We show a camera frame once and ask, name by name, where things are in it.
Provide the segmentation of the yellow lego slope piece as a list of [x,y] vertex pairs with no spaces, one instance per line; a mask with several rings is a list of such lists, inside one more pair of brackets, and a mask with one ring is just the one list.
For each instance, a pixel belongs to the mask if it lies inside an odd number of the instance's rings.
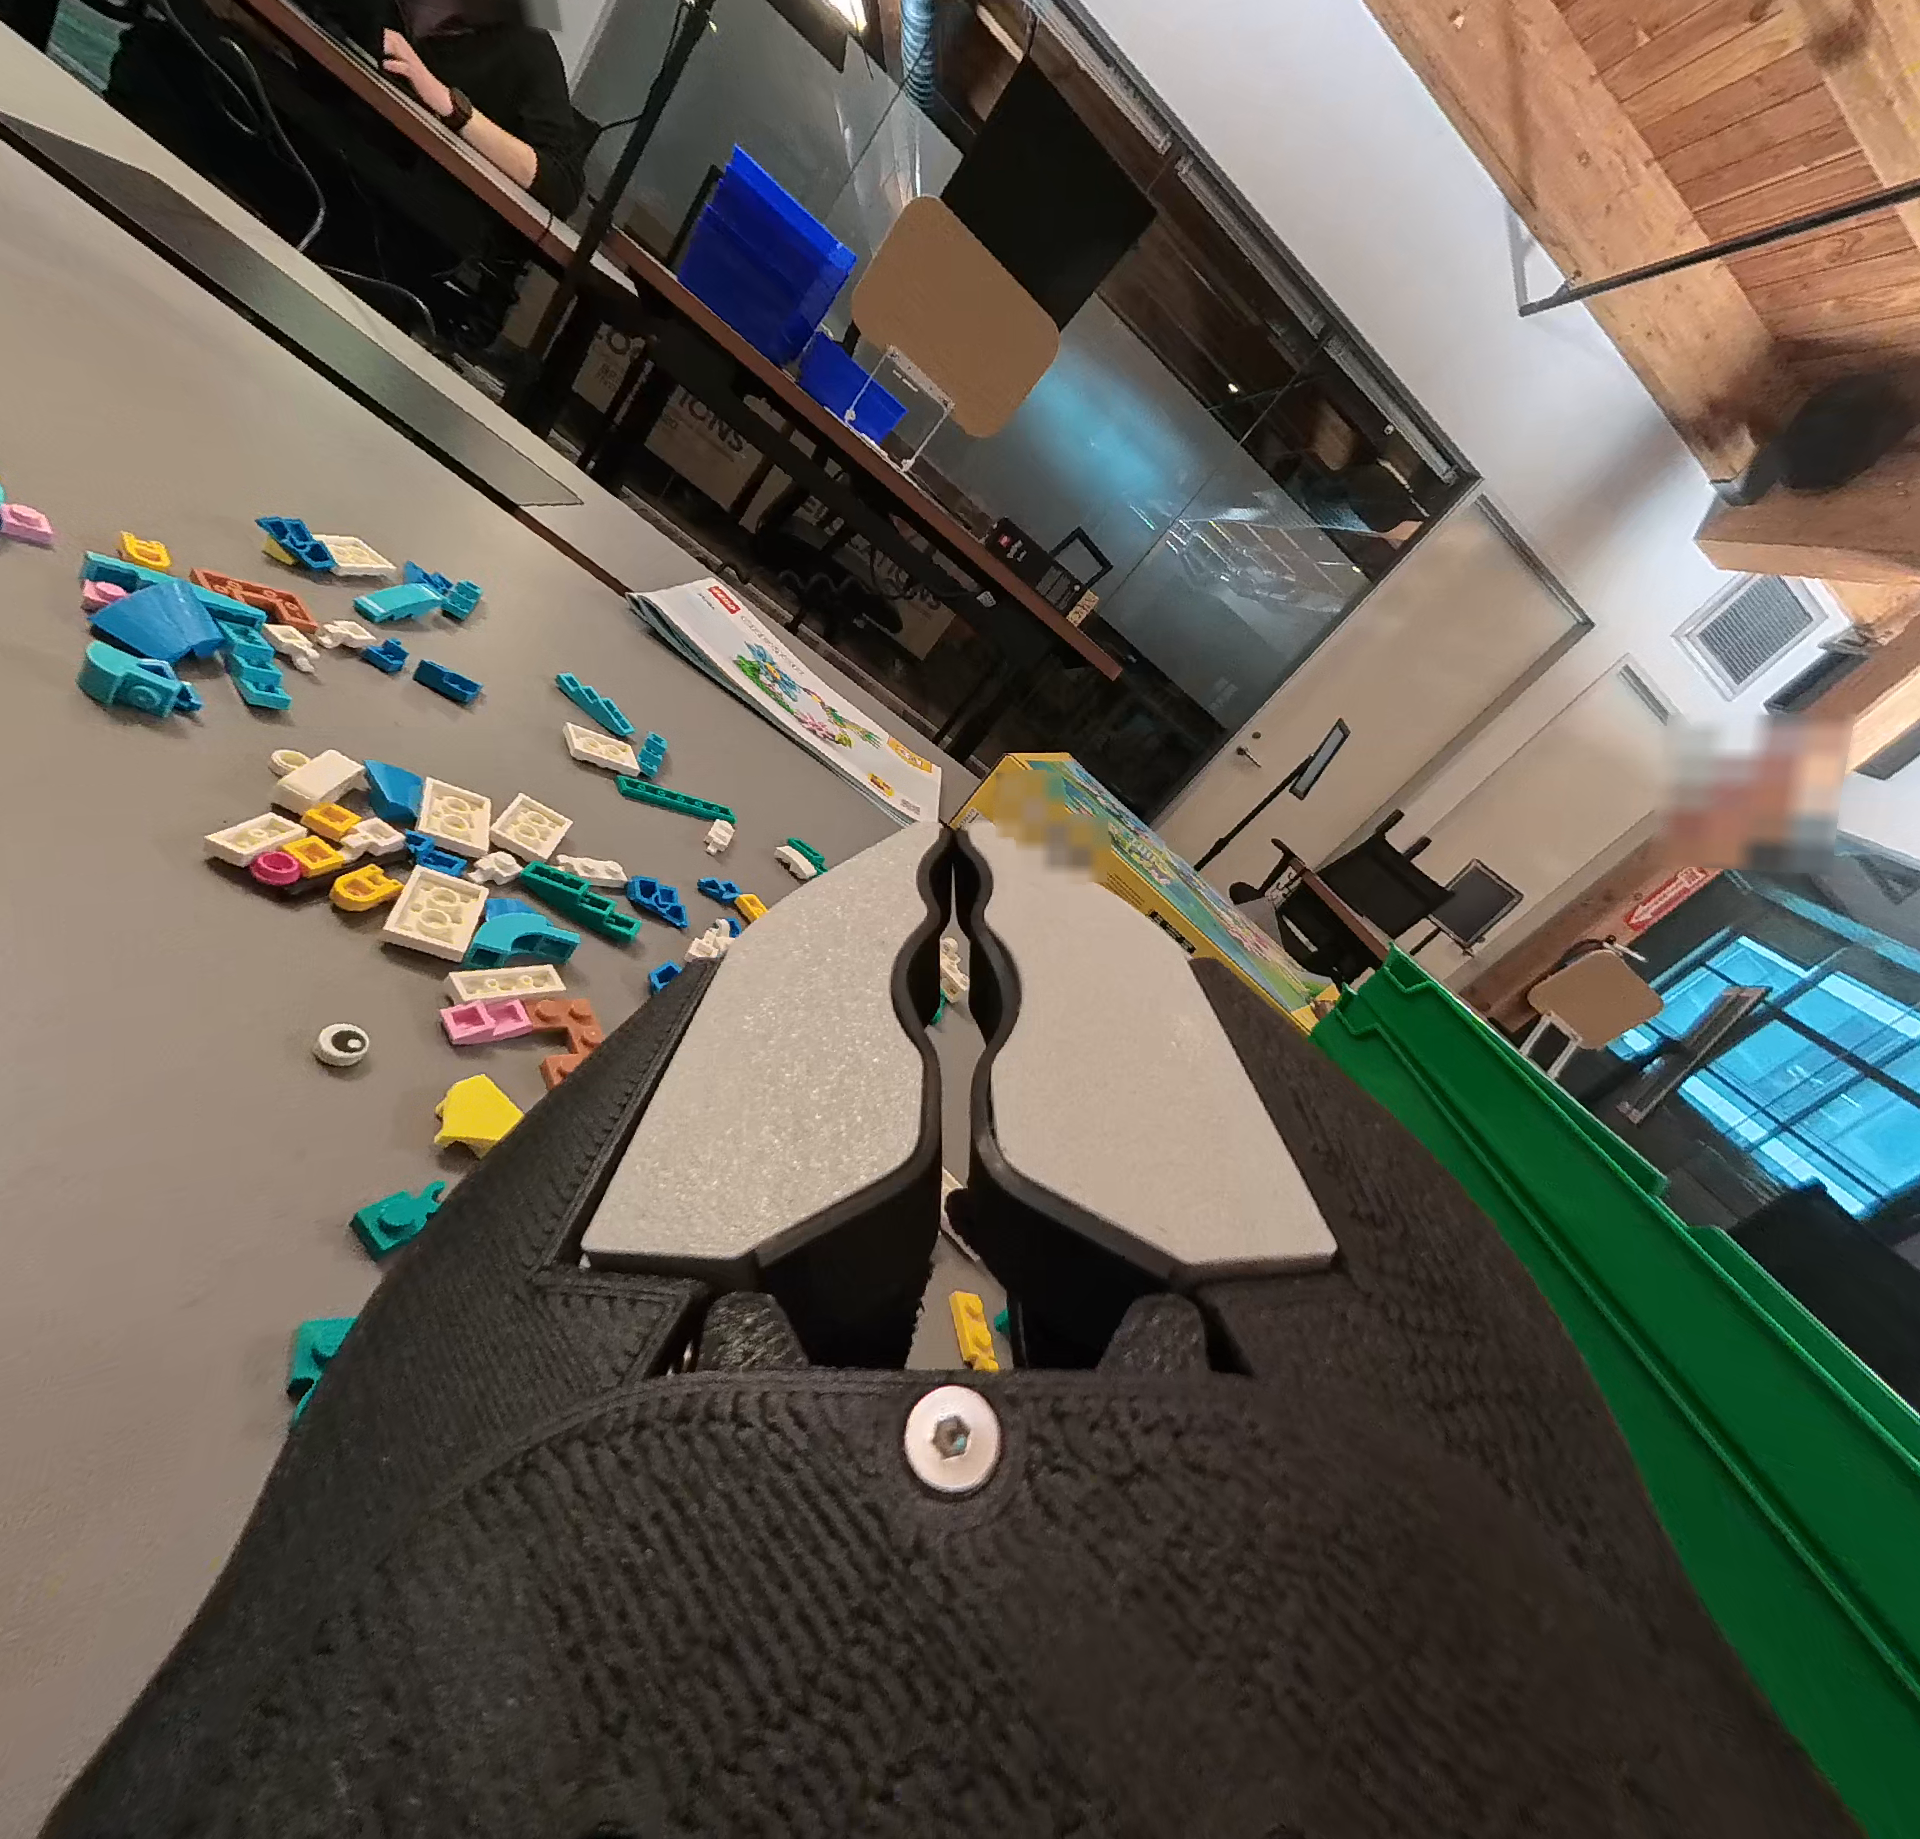
[[518,1109],[491,1087],[491,1080],[454,1080],[440,1098],[436,1098],[436,1149],[463,1149],[463,1154],[491,1154],[503,1134],[518,1123]]

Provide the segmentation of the white door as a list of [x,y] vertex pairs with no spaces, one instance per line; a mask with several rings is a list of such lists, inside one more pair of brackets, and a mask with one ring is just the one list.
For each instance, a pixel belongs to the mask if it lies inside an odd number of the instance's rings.
[[1499,508],[1469,496],[1279,684],[1154,837],[1197,868],[1342,719],[1331,772],[1310,796],[1279,796],[1205,879],[1255,879],[1270,842],[1342,850],[1582,634],[1592,613],[1566,575],[1529,555]]

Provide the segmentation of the teal lego bracket piece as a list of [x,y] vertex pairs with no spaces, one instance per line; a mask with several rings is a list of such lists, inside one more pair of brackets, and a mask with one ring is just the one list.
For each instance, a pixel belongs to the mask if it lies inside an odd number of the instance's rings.
[[326,1355],[344,1347],[344,1331],[353,1331],[353,1319],[308,1319],[308,1324],[290,1331],[290,1379],[282,1379],[290,1418],[296,1418],[308,1396],[320,1387],[320,1372],[326,1372]]

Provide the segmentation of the long wooden desk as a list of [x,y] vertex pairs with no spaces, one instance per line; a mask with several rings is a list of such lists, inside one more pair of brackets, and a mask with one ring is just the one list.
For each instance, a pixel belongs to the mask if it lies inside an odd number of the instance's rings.
[[296,0],[234,0],[282,52],[296,52],[326,92],[363,94],[397,139],[410,139],[436,176],[451,176],[478,219],[516,224],[516,252],[557,270],[564,312],[534,359],[518,359],[516,419],[557,434],[587,346],[604,324],[643,335],[643,372],[702,396],[732,434],[745,434],[790,484],[841,516],[874,555],[889,555],[925,596],[958,606],[974,634],[1006,657],[1076,653],[1097,684],[1123,665],[1066,630],[1022,567],[1006,567],[939,496],[925,496],[874,442],[817,407],[773,351],[752,351],[725,312],[707,312],[643,242],[604,237],[587,269],[580,237],[534,212],[516,176],[463,152],[427,101],[326,40]]

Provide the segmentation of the black office chair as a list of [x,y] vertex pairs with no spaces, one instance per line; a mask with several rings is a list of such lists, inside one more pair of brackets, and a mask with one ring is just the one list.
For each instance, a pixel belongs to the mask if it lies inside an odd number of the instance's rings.
[[1391,937],[1405,937],[1455,901],[1437,879],[1412,868],[1412,850],[1391,842],[1391,830],[1398,815],[1325,868],[1279,842],[1257,893],[1226,884],[1236,913],[1279,926],[1279,951],[1298,974],[1360,985],[1391,958]]

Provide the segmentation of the silver ventilation duct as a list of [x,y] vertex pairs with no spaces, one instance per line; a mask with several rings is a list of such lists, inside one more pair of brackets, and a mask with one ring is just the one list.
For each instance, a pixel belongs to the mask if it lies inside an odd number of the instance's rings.
[[944,0],[901,0],[901,94],[967,139],[958,72],[944,72]]

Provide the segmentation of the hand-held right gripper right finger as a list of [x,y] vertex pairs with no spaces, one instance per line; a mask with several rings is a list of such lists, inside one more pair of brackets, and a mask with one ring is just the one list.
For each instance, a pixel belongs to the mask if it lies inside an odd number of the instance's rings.
[[1331,1220],[1154,913],[974,821],[958,926],[980,1024],[958,1213],[1022,1355],[1094,1365],[1131,1301],[1331,1267]]

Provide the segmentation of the pile of lego pieces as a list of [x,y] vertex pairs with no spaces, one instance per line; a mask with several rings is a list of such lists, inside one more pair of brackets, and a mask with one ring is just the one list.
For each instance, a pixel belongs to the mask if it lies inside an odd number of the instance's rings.
[[[290,584],[320,630],[353,615],[363,575],[290,575],[241,555],[251,525],[215,516],[173,535],[173,566]],[[440,979],[474,974],[474,934],[498,934],[533,974],[545,937],[564,995],[587,995],[604,1026],[643,1005],[643,974],[683,958],[683,934],[633,926],[604,937],[518,884],[491,884],[478,850],[451,830],[573,821],[564,859],[620,859],[702,893],[712,868],[702,821],[669,821],[620,796],[564,749],[557,673],[630,695],[669,722],[690,796],[740,815],[732,884],[790,893],[773,868],[778,830],[817,830],[831,850],[874,842],[863,804],[831,796],[792,749],[669,657],[630,606],[557,555],[534,530],[478,496],[398,516],[380,535],[397,566],[474,575],[474,615],[397,615],[370,653],[398,653],[398,673],[353,644],[290,665],[253,630],[290,704],[251,704],[264,673],[234,673],[234,653],[173,657],[196,719],[95,704],[77,695],[91,613],[77,546],[0,546],[0,1154],[164,1149],[171,1134],[344,1134],[427,1098],[454,1080],[498,1080],[534,1098],[533,1037],[451,1048]],[[370,1026],[363,1067],[320,1067],[326,1024]]]

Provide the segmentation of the lego instruction booklet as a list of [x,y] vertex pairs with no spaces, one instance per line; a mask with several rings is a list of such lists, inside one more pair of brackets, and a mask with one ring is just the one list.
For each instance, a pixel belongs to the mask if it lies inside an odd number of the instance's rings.
[[630,596],[630,613],[683,653],[707,684],[778,722],[800,758],[854,780],[901,830],[939,821],[939,761],[889,737],[889,722],[863,719],[817,684],[800,653],[778,644],[725,575]]

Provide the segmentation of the white air vent grille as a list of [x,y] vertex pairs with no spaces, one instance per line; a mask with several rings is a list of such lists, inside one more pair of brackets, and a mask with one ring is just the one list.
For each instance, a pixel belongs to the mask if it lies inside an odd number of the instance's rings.
[[1683,665],[1739,698],[1775,657],[1791,657],[1835,613],[1809,575],[1723,575],[1674,644]]

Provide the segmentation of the blue plastic bin stack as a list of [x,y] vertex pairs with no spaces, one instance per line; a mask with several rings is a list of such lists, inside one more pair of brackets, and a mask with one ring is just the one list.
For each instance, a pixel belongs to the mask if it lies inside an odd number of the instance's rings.
[[752,152],[732,147],[690,219],[674,279],[790,372],[817,335],[854,269],[854,242],[836,242],[792,194],[778,194],[773,166],[752,166]]

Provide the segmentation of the wooden board on clear stand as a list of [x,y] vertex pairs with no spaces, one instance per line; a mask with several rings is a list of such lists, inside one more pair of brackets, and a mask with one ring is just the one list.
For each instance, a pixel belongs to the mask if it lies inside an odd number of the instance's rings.
[[854,279],[854,327],[925,372],[974,442],[1006,434],[1064,359],[1064,324],[934,194],[889,219]]
[[1626,951],[1592,951],[1529,985],[1529,1057],[1559,1037],[1547,1080],[1566,1080],[1574,1049],[1606,1049],[1616,1037],[1644,1026],[1665,995],[1637,979]]

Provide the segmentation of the low blue plastic bin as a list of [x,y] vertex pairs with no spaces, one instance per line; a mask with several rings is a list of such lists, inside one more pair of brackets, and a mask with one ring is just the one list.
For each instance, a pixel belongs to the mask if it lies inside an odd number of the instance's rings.
[[863,372],[831,327],[800,346],[792,382],[863,442],[889,442],[911,419],[911,399],[874,372]]

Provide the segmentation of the yellow lego box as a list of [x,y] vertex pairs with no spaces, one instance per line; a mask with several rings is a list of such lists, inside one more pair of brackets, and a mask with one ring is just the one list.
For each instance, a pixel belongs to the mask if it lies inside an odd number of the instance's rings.
[[1086,868],[1097,893],[1162,926],[1188,958],[1226,966],[1292,1026],[1331,1015],[1331,979],[1292,966],[1257,913],[1223,901],[1143,815],[1123,815],[1076,758],[1006,758],[944,830],[1006,830],[1064,868]]

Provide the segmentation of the green plastic bin stack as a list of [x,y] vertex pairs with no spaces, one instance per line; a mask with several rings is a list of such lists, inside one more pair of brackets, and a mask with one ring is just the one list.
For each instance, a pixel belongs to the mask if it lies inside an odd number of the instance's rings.
[[1478,1194],[1775,1717],[1873,1839],[1908,1839],[1920,1416],[1412,958],[1391,951],[1310,1048]]

